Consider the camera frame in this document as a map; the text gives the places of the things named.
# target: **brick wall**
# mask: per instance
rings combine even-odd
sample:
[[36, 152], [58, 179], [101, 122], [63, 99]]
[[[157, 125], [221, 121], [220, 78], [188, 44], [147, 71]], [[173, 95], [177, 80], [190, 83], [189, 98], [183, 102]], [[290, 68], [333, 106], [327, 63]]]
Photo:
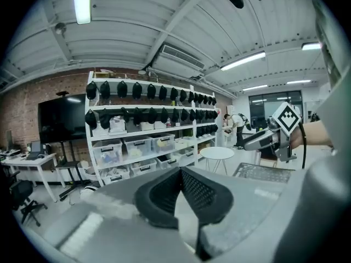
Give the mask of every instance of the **brick wall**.
[[[109, 68], [114, 72], [127, 74], [130, 79], [142, 79], [145, 81], [156, 81], [155, 78], [140, 76], [135, 70], [123, 68]], [[94, 68], [71, 70], [57, 73], [51, 76], [42, 77], [38, 80], [22, 84], [0, 96], [0, 146], [5, 146], [5, 132], [12, 131], [15, 144], [19, 144], [24, 150], [26, 144], [34, 140], [39, 140], [38, 132], [38, 104], [43, 101], [56, 99], [57, 92], [66, 90], [70, 95], [84, 94], [88, 80], [88, 72]], [[176, 85], [188, 88], [189, 83], [167, 76], [160, 76], [158, 81], [164, 84]], [[212, 94], [212, 91], [203, 87], [195, 87], [195, 90]], [[231, 105], [231, 99], [216, 94], [217, 107], [222, 109], [222, 115], [226, 113], [227, 105]], [[118, 104], [131, 104], [132, 99], [125, 99]], [[76, 140], [72, 142], [75, 157], [78, 161], [86, 160], [90, 162], [86, 140]], [[59, 143], [52, 144], [54, 152], [62, 156]], [[70, 160], [70, 149], [68, 142], [65, 143], [67, 158]]]

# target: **white shirt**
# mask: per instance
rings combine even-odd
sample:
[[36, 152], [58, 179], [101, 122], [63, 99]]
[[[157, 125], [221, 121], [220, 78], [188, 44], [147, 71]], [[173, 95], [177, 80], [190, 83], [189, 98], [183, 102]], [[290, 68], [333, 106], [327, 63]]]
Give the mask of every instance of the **white shirt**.
[[232, 115], [231, 119], [234, 123], [237, 123], [237, 127], [243, 127], [244, 121], [239, 115]]

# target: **round white table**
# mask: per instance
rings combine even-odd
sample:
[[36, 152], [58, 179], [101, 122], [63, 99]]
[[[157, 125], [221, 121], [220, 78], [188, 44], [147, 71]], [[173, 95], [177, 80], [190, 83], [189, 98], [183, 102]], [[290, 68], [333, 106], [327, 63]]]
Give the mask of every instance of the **round white table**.
[[216, 164], [214, 165], [213, 172], [215, 173], [218, 169], [218, 166], [220, 162], [222, 161], [224, 165], [224, 170], [226, 175], [227, 173], [227, 167], [225, 166], [225, 161], [226, 159], [231, 158], [234, 156], [234, 151], [232, 149], [226, 148], [226, 147], [208, 147], [204, 148], [200, 151], [200, 155], [206, 158], [206, 170], [208, 166], [208, 170], [210, 170], [210, 163], [209, 159], [211, 160], [217, 160]]

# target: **black tv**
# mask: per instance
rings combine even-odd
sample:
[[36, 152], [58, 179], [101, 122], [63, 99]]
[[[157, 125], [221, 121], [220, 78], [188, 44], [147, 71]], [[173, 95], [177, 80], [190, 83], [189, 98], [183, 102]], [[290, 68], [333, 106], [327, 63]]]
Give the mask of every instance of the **black tv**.
[[85, 95], [66, 96], [38, 104], [41, 143], [86, 138]]

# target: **white shelving unit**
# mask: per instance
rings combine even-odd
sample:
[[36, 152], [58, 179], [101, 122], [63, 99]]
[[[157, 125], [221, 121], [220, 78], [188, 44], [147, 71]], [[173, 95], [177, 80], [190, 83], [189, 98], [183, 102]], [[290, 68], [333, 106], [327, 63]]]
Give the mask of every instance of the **white shelving unit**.
[[[132, 88], [133, 85], [138, 82], [142, 87], [143, 87], [143, 91], [147, 90], [147, 87], [149, 86], [149, 84], [153, 84], [156, 88], [156, 96], [158, 95], [161, 86], [164, 86], [167, 89], [172, 89], [172, 88], [176, 88], [178, 91], [184, 90], [187, 95], [189, 95], [190, 92], [193, 93], [197, 93], [197, 94], [202, 94], [202, 95], [206, 95], [206, 96], [211, 96], [214, 97], [214, 93], [212, 93], [212, 95], [209, 94], [204, 94], [201, 92], [197, 92], [194, 90], [194, 87], [192, 85], [190, 85], [189, 89], [186, 88], [181, 88], [181, 87], [175, 87], [172, 85], [167, 85], [167, 84], [162, 84], [162, 83], [154, 83], [154, 82], [147, 82], [147, 81], [140, 81], [140, 80], [132, 80], [132, 79], [122, 79], [122, 78], [95, 78], [94, 77], [95, 74], [93, 71], [90, 71], [89, 73], [89, 77], [88, 77], [88, 84], [91, 81], [94, 81], [97, 85], [98, 88], [100, 88], [101, 84], [104, 83], [105, 81], [108, 81], [109, 86], [110, 86], [110, 92], [111, 94], [117, 94], [117, 85], [119, 84], [119, 82], [124, 81], [128, 87], [128, 94]], [[191, 107], [186, 107], [186, 106], [169, 106], [169, 105], [97, 105], [97, 102], [94, 104], [94, 106], [90, 105], [90, 101], [86, 98], [86, 102], [85, 102], [85, 113], [87, 113], [89, 111], [89, 109], [93, 110], [93, 111], [99, 111], [99, 110], [103, 110], [103, 109], [107, 109], [107, 110], [118, 110], [121, 109], [122, 107], [126, 108], [126, 109], [134, 109], [136, 107], [138, 108], [154, 108], [154, 109], [162, 109], [162, 108], [166, 108], [166, 109], [186, 109], [186, 110], [191, 110], [193, 109], [195, 110], [204, 110], [204, 111], [216, 111], [216, 106], [212, 106], [210, 108], [205, 108], [205, 107], [195, 107], [195, 103], [192, 101], [191, 102]], [[152, 130], [145, 130], [145, 131], [134, 131], [134, 132], [130, 132], [130, 133], [124, 133], [124, 134], [112, 134], [112, 135], [101, 135], [101, 136], [91, 136], [90, 134], [90, 126], [86, 123], [86, 134], [87, 134], [87, 142], [88, 142], [88, 148], [89, 148], [89, 154], [90, 154], [90, 158], [92, 160], [92, 165], [95, 171], [95, 174], [97, 176], [97, 179], [100, 183], [101, 186], [104, 186], [104, 183], [101, 179], [100, 176], [100, 170], [105, 169], [105, 168], [113, 168], [113, 167], [118, 167], [121, 165], [127, 165], [127, 164], [132, 164], [132, 163], [137, 163], [137, 162], [141, 162], [147, 159], [152, 159], [152, 158], [156, 158], [162, 155], [166, 155], [166, 154], [170, 154], [172, 152], [177, 152], [180, 151], [181, 149], [174, 149], [174, 150], [170, 150], [170, 151], [166, 151], [166, 152], [159, 152], [159, 153], [151, 153], [150, 155], [147, 156], [142, 156], [142, 157], [138, 157], [136, 159], [126, 159], [123, 161], [120, 161], [118, 163], [115, 164], [109, 164], [108, 167], [100, 167], [97, 165], [95, 157], [94, 157], [94, 153], [93, 153], [93, 142], [96, 141], [102, 141], [102, 140], [110, 140], [110, 139], [117, 139], [117, 138], [127, 138], [127, 137], [131, 137], [131, 136], [140, 136], [140, 135], [149, 135], [149, 134], [155, 134], [155, 133], [164, 133], [164, 132], [173, 132], [173, 131], [178, 131], [178, 130], [184, 130], [184, 129], [193, 129], [193, 139], [191, 140], [191, 144], [188, 144], [186, 147], [184, 148], [188, 148], [188, 147], [194, 147], [194, 164], [197, 165], [199, 159], [201, 158], [201, 155], [197, 154], [197, 145], [199, 143], [208, 141], [208, 140], [214, 140], [215, 145], [217, 145], [217, 140], [216, 140], [216, 136], [215, 135], [207, 135], [207, 136], [202, 136], [200, 138], [196, 137], [196, 128], [197, 127], [204, 127], [207, 125], [213, 125], [213, 124], [218, 124], [216, 121], [220, 120], [219, 117], [217, 117], [217, 119], [215, 120], [215, 122], [213, 123], [201, 123], [201, 124], [196, 124], [196, 120], [193, 121], [192, 125], [181, 125], [180, 127], [169, 127], [169, 128], [165, 128], [165, 129], [152, 129]]]

